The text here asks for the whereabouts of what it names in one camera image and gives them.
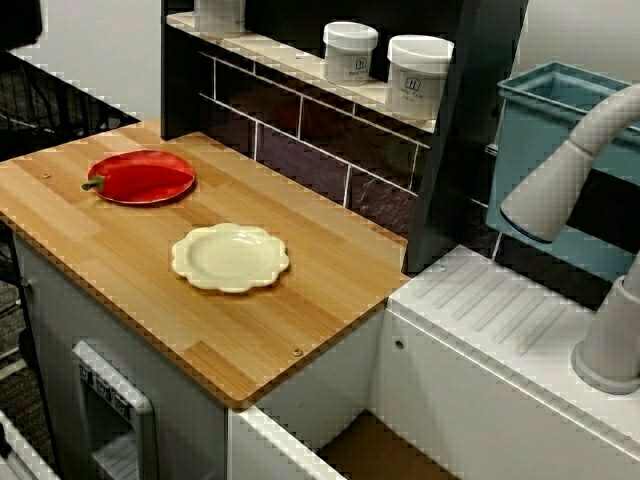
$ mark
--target wooden countertop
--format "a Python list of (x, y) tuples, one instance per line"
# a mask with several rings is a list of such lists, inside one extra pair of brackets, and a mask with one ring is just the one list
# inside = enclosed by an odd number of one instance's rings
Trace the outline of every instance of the wooden countertop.
[[(408, 280), (406, 241), (203, 134), (165, 142), (159, 132), (150, 120), (1, 163), (0, 219), (216, 398), (244, 409), (381, 308)], [(153, 208), (81, 190), (94, 163), (144, 149), (189, 162), (195, 190)], [(171, 246), (222, 222), (282, 239), (289, 269), (245, 294), (191, 286), (173, 272)]]

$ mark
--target scalloped plate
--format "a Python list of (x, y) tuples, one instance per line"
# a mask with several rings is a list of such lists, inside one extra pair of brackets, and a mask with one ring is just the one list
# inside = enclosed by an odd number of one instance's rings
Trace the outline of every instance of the scalloped plate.
[(235, 223), (196, 228), (171, 252), (171, 267), (191, 285), (226, 293), (271, 285), (289, 266), (282, 240)]

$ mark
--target shelf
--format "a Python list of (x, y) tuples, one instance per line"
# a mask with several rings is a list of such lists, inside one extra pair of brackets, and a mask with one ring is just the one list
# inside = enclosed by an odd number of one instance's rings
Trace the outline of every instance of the shelf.
[(193, 12), (168, 15), (167, 24), (326, 92), (350, 100), (357, 105), (392, 117), (425, 132), (433, 133), (435, 120), (408, 119), (393, 113), (386, 107), (384, 100), (387, 84), (385, 82), (370, 79), (364, 85), (357, 87), (333, 84), (325, 80), (323, 76), (324, 59), (252, 32), (246, 32), (237, 38), (211, 37), (196, 31)]

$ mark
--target gray faucet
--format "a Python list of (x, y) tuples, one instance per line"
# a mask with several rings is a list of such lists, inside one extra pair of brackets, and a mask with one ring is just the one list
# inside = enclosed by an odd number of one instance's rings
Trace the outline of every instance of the gray faucet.
[[(595, 158), (638, 121), (640, 84), (600, 102), (513, 189), (502, 202), (502, 215), (529, 238), (552, 242), (571, 215)], [(614, 282), (571, 363), (580, 378), (604, 392), (624, 395), (640, 388), (640, 252), (627, 275)]]

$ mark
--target white wall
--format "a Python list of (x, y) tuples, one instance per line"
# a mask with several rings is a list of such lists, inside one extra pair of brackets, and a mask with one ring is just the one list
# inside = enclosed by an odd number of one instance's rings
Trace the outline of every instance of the white wall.
[(557, 60), (640, 82), (640, 1), (529, 0), (513, 73)]
[[(160, 115), (160, 0), (42, 0), (17, 54), (138, 119)], [(640, 82), (639, 0), (530, 0), (514, 73), (558, 60)]]
[(41, 0), (45, 32), (14, 52), (144, 120), (160, 115), (160, 0)]

